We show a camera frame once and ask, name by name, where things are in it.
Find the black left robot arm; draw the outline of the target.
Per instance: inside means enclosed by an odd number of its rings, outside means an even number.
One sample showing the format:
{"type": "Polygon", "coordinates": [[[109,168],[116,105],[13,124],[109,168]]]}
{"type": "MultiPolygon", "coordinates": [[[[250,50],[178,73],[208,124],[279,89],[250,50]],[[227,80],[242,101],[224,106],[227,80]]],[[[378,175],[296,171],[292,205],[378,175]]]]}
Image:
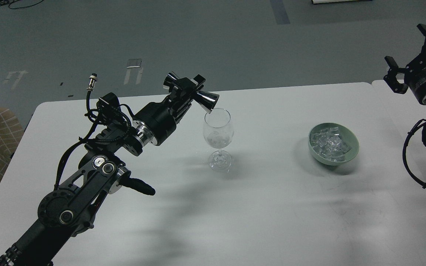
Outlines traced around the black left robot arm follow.
{"type": "Polygon", "coordinates": [[[131,171],[115,153],[124,148],[139,156],[145,145],[159,146],[197,102],[211,113],[219,95],[203,91],[206,79],[180,78],[169,72],[164,79],[167,96],[150,102],[137,113],[122,110],[117,95],[100,97],[94,108],[90,95],[97,75],[90,76],[85,116],[92,126],[87,135],[70,146],[59,161],[53,190],[41,199],[37,220],[0,256],[0,266],[52,266],[53,258],[71,237],[94,227],[105,198],[121,187],[153,196],[156,191],[131,171]]]}

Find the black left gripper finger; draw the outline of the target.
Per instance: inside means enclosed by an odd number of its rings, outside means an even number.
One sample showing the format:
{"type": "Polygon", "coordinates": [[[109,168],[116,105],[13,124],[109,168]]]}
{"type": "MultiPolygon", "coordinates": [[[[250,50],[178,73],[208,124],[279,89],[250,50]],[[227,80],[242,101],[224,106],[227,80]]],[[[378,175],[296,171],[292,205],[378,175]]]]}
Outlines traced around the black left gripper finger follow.
{"type": "Polygon", "coordinates": [[[174,120],[179,124],[189,108],[192,106],[194,98],[178,98],[174,100],[174,120]]]}
{"type": "Polygon", "coordinates": [[[189,104],[196,91],[200,90],[206,79],[201,75],[190,78],[180,78],[176,74],[169,74],[169,101],[172,108],[179,108],[189,104]]]}

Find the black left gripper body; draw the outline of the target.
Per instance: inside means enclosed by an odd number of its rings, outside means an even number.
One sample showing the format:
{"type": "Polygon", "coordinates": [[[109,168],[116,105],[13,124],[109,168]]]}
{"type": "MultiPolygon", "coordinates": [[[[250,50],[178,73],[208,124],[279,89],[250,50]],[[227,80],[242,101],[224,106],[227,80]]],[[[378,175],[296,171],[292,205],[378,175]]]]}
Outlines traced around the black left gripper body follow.
{"type": "Polygon", "coordinates": [[[176,130],[176,125],[184,116],[177,110],[173,101],[166,96],[161,102],[150,102],[138,111],[133,120],[143,124],[151,132],[151,143],[160,146],[176,130]]]}

